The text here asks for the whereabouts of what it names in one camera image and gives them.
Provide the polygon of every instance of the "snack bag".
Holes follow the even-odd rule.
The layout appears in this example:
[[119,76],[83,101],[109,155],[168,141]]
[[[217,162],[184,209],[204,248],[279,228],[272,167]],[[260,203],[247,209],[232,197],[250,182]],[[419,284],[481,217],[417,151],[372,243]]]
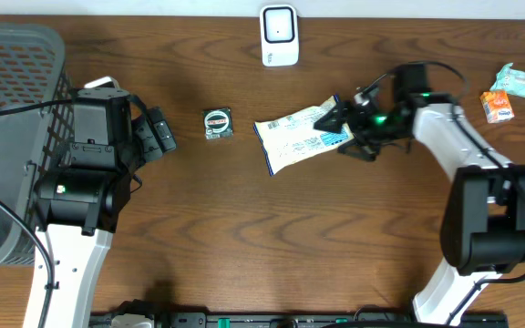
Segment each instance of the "snack bag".
[[488,123],[500,123],[514,118],[514,111],[511,108],[506,91],[484,92],[479,99],[481,99],[481,104],[485,109]]
[[336,149],[354,138],[346,123],[340,133],[314,129],[315,121],[338,101],[337,96],[331,96],[321,106],[311,106],[274,121],[254,123],[271,176],[286,166]]
[[525,97],[525,72],[511,69],[512,65],[509,63],[500,70],[489,91],[505,90],[511,95]]

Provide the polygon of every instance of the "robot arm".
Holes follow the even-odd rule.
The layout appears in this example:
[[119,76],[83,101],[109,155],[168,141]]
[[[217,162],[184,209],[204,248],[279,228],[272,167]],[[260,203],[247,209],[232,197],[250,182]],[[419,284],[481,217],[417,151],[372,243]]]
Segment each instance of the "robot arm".
[[[354,104],[338,103],[314,127],[337,133],[348,124],[355,139],[338,152],[366,161],[376,160],[383,147],[400,138],[415,138],[431,151],[453,185],[441,227],[444,259],[414,298],[413,312],[421,323],[459,325],[486,282],[525,261],[525,166],[497,153],[451,95],[432,91],[427,64],[461,77],[437,62],[397,67],[389,72],[394,75],[392,111],[384,113],[377,101],[381,76],[359,89]],[[489,203],[505,207],[505,214],[489,215]]]
[[[98,274],[130,199],[135,171],[176,148],[159,108],[146,109],[110,77],[73,95],[75,136],[56,147],[36,186],[39,240],[55,266],[46,328],[88,326]],[[141,116],[131,120],[130,104]],[[47,275],[37,252],[25,328],[38,326]]]

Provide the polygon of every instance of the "white device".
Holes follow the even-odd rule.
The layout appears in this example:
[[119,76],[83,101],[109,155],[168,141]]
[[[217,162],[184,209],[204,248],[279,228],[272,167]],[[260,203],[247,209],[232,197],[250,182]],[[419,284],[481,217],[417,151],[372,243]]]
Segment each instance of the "white device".
[[267,5],[261,9],[261,44],[265,66],[290,66],[299,60],[295,8],[291,5]]

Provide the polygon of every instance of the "wooden table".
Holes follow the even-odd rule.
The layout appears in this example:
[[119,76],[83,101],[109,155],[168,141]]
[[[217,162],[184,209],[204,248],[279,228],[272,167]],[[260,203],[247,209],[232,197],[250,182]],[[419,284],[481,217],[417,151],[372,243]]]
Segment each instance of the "wooden table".
[[[407,307],[441,260],[449,192],[420,144],[375,163],[327,153],[270,178],[256,120],[351,97],[397,64],[440,60],[471,82],[468,119],[525,163],[525,99],[516,117],[486,122],[478,96],[506,63],[525,71],[525,22],[300,18],[293,67],[261,63],[255,18],[0,16],[55,28],[75,86],[106,75],[161,105],[178,149],[139,175],[98,279],[95,311],[135,298],[213,312],[351,312]],[[433,74],[438,90],[458,90]],[[201,112],[231,107],[233,138],[206,140]],[[521,273],[520,266],[515,273]],[[21,325],[30,268],[0,268],[0,327]],[[473,306],[525,327],[525,282],[490,286]]]

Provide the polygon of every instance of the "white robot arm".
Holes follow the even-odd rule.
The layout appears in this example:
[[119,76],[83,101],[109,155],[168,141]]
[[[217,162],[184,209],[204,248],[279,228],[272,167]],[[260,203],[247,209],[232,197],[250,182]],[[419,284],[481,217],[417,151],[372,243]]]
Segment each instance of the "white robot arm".
[[[427,65],[444,67],[467,85],[446,64],[408,63],[360,88],[354,104],[338,103],[315,128],[336,133],[347,123],[355,139],[338,151],[366,161],[400,138],[415,138],[431,151],[453,186],[441,228],[444,259],[413,299],[413,314],[420,323],[457,326],[488,283],[525,280],[525,274],[499,278],[525,261],[525,166],[497,153],[451,95],[432,92]],[[395,107],[388,113],[377,101],[378,83],[386,75],[394,76]],[[489,203],[506,207],[505,215],[489,215]]]

